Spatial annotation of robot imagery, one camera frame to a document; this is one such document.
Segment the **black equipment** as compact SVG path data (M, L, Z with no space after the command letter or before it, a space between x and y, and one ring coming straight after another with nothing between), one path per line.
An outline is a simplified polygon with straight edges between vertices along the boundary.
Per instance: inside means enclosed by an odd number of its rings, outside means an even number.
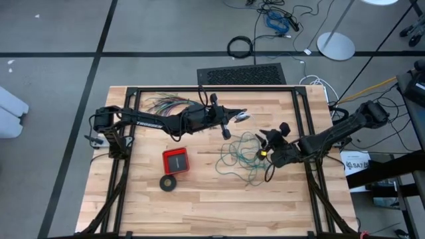
M410 101L425 108L425 60L417 60L414 68L396 76L399 92Z

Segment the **black beam structure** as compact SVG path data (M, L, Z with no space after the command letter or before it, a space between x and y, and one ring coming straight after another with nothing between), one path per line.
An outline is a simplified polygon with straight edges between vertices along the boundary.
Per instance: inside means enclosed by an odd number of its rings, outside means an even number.
M425 209L425 152L419 150L407 153L385 163L372 161L367 169L348 175L347 182L349 188L354 189L389 178L396 179L396 189L393 192L382 189L381 195L398 197L409 237L419 239L412 211L406 199L419 196Z

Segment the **black wheeled base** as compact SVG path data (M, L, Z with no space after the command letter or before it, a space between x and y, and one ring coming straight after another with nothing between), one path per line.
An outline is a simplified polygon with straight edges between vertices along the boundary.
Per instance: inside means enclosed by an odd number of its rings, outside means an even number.
M399 33L399 37L410 36L409 47L415 47L425 35L425 23L420 25L410 25Z

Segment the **grey round-base stand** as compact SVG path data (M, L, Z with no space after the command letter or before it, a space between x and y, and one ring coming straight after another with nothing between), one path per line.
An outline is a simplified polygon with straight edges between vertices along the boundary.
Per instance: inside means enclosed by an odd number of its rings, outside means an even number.
M353 41L349 37L337 32L354 1L350 0L332 31L323 33L316 41L319 52L328 59L344 61L349 60L355 54L355 44Z

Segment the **white paper sign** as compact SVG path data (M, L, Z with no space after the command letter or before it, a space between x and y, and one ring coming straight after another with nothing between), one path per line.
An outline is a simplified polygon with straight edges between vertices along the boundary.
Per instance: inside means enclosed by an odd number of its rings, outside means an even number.
M340 156L345 166L346 177L367 169L371 160L369 154L363 151L342 151Z

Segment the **black tape roll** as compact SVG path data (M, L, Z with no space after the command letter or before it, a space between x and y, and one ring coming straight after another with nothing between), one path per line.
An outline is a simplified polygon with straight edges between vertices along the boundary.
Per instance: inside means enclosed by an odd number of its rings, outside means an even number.
M159 186L162 191L171 192L177 186L177 180L173 175L164 175L159 181Z

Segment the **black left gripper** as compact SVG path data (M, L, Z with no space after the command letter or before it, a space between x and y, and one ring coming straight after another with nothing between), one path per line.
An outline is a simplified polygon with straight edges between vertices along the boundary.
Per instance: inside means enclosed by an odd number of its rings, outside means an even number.
M228 124L229 121L232 123L240 123L245 120L245 118L232 118L231 116L237 116L240 114L245 114L247 109L229 109L227 110L224 106L218 104L218 96L213 93L210 95L211 107L209 108L207 114L207 125L209 127L221 126L223 131L229 131Z

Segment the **black thin pole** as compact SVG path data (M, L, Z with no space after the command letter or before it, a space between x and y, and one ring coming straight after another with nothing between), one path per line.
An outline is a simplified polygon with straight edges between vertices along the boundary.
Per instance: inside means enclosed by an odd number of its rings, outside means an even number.
M397 26L399 26L399 24L401 24L402 20L407 16L407 14L409 14L410 10L415 5L417 5L417 2L418 2L418 0L409 0L410 6L404 12L404 14L401 16L401 18L396 22L396 24L393 26L393 28L391 28L390 32L385 36L385 38L378 45L378 47L376 48L376 50L374 52L370 52L368 61L365 63L365 65L362 67L362 69L359 71L359 73L356 75L356 77L354 77L354 79L351 81L351 83L346 87L346 89L342 93L341 97L335 103L330 104L330 106L336 106L338 104L342 104L343 103L343 96L349 91L349 89L351 88L351 86L356 82L356 80L359 78L359 76L363 73L363 71L369 65L369 63L371 62L371 60L375 56L377 56L377 54L378 54L379 50L382 48L383 44L387 41L387 39L391 36L391 34L393 34L393 32L395 31L395 29L397 28Z

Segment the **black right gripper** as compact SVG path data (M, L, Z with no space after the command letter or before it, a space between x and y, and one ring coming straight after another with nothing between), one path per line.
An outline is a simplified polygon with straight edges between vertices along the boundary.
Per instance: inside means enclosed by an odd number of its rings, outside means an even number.
M285 137L287 137L290 134L290 127L286 122L282 122L279 126L279 130L272 129L272 130L265 130L260 129L260 133L264 134L266 136L266 139L259 136L255 133L255 136L257 140L260 142L260 147L264 149L266 147L267 150L275 150L275 148L283 146L287 141L285 140Z

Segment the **yellow floor strip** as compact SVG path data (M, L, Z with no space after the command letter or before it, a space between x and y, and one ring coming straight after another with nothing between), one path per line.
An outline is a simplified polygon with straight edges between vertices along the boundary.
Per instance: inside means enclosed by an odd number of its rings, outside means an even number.
M376 88L380 88L381 86L384 86L385 84L391 83L395 80L396 80L396 76L389 78L389 79L387 79L383 82L380 82L380 83L378 83L374 86L370 86L368 88L365 88L364 90L361 90L360 92L357 92L356 94L353 94L352 96L346 97L346 98L342 99L341 101L339 101L339 103L342 104L342 103L348 102L349 100L354 100L355 98L358 98L358 97L364 95L367 92L370 92L370 91L372 91Z

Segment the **white foam block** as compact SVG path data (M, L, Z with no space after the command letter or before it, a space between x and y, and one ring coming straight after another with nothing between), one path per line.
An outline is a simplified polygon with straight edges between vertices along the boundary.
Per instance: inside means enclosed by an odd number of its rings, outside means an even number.
M24 101L0 86L0 139L20 136L21 117L28 112L29 106Z

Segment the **red and black box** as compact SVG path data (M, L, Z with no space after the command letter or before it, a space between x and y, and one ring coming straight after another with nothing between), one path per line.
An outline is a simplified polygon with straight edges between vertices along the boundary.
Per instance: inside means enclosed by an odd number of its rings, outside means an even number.
M166 150L162 153L162 158L166 175L183 173L190 169L187 149L185 147Z

